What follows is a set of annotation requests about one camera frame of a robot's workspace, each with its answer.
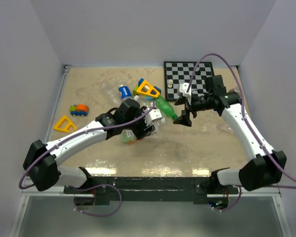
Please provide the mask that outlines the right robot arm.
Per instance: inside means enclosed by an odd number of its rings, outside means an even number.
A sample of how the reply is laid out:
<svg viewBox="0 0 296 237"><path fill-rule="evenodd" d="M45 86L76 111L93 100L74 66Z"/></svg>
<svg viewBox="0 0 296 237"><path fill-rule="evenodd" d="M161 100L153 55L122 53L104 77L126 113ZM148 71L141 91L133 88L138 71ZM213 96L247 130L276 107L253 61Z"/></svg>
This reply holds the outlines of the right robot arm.
<svg viewBox="0 0 296 237"><path fill-rule="evenodd" d="M267 187L281 180L287 157L266 142L251 121L242 100L236 92L227 92L222 76L206 78L206 93L203 96L188 90L187 82L178 88L176 105L184 105L182 114L174 123L191 126L190 117L198 111L214 110L230 126L240 141L248 163L241 169L222 168L211 173L208 191L221 194L229 185L241 186L247 191Z"/></svg>

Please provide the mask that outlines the white green tea bottle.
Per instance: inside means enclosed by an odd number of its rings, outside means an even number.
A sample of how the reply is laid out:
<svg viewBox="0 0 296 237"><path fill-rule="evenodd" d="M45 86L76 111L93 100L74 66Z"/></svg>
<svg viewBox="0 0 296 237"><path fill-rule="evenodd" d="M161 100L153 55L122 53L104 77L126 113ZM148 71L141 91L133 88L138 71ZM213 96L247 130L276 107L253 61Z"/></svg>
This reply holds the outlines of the white green tea bottle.
<svg viewBox="0 0 296 237"><path fill-rule="evenodd" d="M153 123L153 125L155 126L155 131L150 136L147 136L143 139L157 137L157 134L159 133L161 126L164 124L160 121L160 122ZM120 134L120 140L123 144L128 144L128 145L138 141L131 130L123 130L122 133Z"/></svg>

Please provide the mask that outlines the amber tea bottle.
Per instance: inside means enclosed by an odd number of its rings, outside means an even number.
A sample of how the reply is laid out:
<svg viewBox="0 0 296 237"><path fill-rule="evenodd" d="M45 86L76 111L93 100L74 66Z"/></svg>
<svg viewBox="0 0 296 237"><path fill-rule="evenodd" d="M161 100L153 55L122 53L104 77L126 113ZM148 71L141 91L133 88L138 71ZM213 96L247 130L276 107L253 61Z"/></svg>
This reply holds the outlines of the amber tea bottle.
<svg viewBox="0 0 296 237"><path fill-rule="evenodd" d="M233 88L233 91L236 92L237 94L241 94L240 88L237 86Z"/></svg>

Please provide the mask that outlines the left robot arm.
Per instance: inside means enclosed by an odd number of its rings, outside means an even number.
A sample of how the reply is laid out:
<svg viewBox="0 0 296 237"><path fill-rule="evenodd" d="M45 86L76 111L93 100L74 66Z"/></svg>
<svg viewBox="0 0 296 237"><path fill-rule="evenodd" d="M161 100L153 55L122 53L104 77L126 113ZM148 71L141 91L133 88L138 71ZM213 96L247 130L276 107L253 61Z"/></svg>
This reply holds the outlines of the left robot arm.
<svg viewBox="0 0 296 237"><path fill-rule="evenodd" d="M69 168L62 164L89 146L117 136L124 130L131 130L141 140L155 131L155 124L161 118L155 104L140 106L134 99L126 99L119 107L100 114L85 127L63 138L47 143L36 140L30 145L24 160L25 171L19 188L28 188L23 181L29 177L40 192L63 185L86 194L96 185L94 177L84 167Z"/></svg>

